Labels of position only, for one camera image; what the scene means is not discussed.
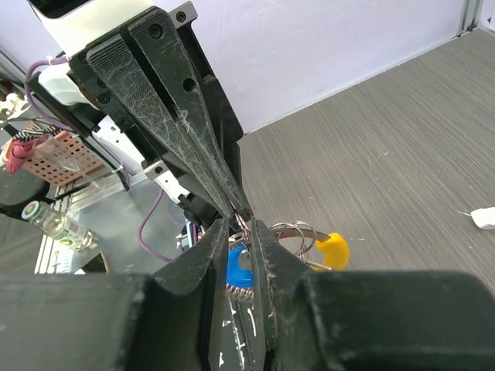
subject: yellow object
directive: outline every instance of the yellow object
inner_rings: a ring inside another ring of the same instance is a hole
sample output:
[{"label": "yellow object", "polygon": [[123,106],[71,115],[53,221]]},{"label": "yellow object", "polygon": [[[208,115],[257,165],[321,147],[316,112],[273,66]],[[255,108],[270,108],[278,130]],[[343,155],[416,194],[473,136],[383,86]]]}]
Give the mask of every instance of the yellow object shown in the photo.
[{"label": "yellow object", "polygon": [[[347,242],[338,233],[331,233],[328,240],[316,241],[316,248],[323,254],[323,265],[341,271],[349,262],[350,251]],[[315,271],[324,271],[314,267]]]}]

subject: screw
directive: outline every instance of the screw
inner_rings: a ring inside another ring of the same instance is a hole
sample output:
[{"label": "screw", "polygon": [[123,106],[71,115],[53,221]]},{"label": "screw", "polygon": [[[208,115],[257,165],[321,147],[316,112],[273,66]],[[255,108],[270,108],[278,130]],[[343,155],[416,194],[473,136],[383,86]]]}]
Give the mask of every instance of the screw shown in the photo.
[{"label": "screw", "polygon": [[98,95],[98,102],[100,102],[101,104],[107,104],[109,101],[110,97],[108,96],[108,94],[103,93]]},{"label": "screw", "polygon": [[177,22],[184,23],[186,21],[186,13],[185,12],[177,12],[176,19]]},{"label": "screw", "polygon": [[148,31],[153,39],[159,39],[163,35],[163,28],[160,25],[151,25]]},{"label": "screw", "polygon": [[79,61],[81,63],[87,64],[86,52],[79,53],[79,56],[77,58],[79,58]]}]

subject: blue plastic part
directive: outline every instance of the blue plastic part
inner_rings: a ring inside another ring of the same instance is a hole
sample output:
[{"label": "blue plastic part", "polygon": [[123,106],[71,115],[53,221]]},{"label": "blue plastic part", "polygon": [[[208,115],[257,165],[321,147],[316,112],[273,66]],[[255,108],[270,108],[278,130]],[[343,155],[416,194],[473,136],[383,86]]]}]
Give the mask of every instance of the blue plastic part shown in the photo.
[{"label": "blue plastic part", "polygon": [[227,283],[239,288],[253,287],[252,272],[239,266],[239,256],[246,249],[245,245],[241,245],[229,251],[227,262]]}]

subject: plastic basket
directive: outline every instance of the plastic basket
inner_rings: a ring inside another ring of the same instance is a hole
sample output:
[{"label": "plastic basket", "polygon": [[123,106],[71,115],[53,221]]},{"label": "plastic basket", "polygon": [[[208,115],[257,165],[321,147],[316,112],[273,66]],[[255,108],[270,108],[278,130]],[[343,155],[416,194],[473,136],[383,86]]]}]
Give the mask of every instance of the plastic basket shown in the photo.
[{"label": "plastic basket", "polygon": [[[70,154],[76,159],[80,170],[85,174],[88,174],[103,165],[100,160],[98,160],[76,138],[71,137],[69,132],[61,132],[55,139],[65,147],[67,151],[70,151]],[[33,152],[32,157],[24,162],[22,168],[55,186],[64,186],[81,177],[77,172],[60,168],[58,165],[44,158],[37,151]]]}]

